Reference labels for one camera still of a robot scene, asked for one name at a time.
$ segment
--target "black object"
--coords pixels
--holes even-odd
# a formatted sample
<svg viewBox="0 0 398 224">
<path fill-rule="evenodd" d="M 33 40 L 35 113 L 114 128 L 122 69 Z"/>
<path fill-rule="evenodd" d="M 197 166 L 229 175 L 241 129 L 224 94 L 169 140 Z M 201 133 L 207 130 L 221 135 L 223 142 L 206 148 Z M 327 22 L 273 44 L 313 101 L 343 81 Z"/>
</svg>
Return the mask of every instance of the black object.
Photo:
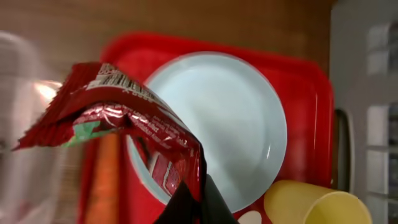
<svg viewBox="0 0 398 224">
<path fill-rule="evenodd" d="M 165 210 L 155 223 L 236 224 L 210 175 L 206 175 L 202 202 L 193 199 L 185 182 L 181 182 Z"/>
</svg>

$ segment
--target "red snack wrapper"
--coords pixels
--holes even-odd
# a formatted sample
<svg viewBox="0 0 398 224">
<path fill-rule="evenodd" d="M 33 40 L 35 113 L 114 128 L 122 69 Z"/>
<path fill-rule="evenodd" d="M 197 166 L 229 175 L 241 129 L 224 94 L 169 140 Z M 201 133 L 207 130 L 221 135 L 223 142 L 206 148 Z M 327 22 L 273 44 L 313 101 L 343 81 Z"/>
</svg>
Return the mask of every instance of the red snack wrapper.
<svg viewBox="0 0 398 224">
<path fill-rule="evenodd" d="M 124 167 L 134 166 L 125 152 L 131 150 L 126 143 L 131 139 L 148 172 L 166 194 L 173 195 L 184 181 L 193 199 L 201 202 L 206 164 L 199 141 L 152 91 L 107 63 L 74 65 L 53 102 L 17 148 L 68 147 L 108 133 L 118 133 L 121 142 L 119 195 L 133 190 L 123 187 L 129 179 Z M 89 149 L 87 154 L 91 159 L 96 155 Z M 94 166 L 93 160 L 84 165 L 88 171 L 82 175 L 80 223 L 86 220 L 86 209 L 92 207 L 87 197 L 92 195 L 95 180 L 85 178 L 99 172 Z M 129 201 L 121 198 L 119 207 L 120 218 L 115 220 L 130 223 Z"/>
</svg>

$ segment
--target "carrot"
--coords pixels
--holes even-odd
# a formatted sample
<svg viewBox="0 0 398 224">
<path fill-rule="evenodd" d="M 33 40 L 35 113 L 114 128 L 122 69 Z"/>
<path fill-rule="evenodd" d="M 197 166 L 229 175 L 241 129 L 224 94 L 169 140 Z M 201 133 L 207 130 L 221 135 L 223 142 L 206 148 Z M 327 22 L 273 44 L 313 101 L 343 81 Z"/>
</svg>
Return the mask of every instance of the carrot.
<svg viewBox="0 0 398 224">
<path fill-rule="evenodd" d="M 119 221 L 119 147 L 117 134 L 107 134 L 99 140 L 86 224 L 117 224 Z"/>
</svg>

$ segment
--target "chip bag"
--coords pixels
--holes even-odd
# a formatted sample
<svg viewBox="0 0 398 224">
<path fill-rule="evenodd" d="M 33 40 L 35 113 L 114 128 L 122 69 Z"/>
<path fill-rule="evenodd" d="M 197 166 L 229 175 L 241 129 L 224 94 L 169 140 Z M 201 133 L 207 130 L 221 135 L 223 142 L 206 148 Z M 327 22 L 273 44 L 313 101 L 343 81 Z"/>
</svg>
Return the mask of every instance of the chip bag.
<svg viewBox="0 0 398 224">
<path fill-rule="evenodd" d="M 189 201 L 182 210 L 200 221 L 201 144 L 156 94 L 108 63 L 74 65 L 12 154 L 5 223 L 162 222 L 164 206 L 151 217 L 136 212 L 151 203 L 140 195 L 168 200 L 180 186 Z"/>
</svg>

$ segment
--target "yellow cup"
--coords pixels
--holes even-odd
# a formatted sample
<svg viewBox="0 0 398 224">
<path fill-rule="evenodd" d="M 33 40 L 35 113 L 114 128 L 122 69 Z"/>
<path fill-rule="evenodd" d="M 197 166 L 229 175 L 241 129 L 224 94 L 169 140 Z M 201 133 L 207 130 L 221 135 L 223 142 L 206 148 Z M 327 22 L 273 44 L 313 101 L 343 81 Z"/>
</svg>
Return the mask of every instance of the yellow cup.
<svg viewBox="0 0 398 224">
<path fill-rule="evenodd" d="M 281 180 L 268 189 L 264 209 L 273 224 L 371 224 L 366 206 L 347 192 Z"/>
</svg>

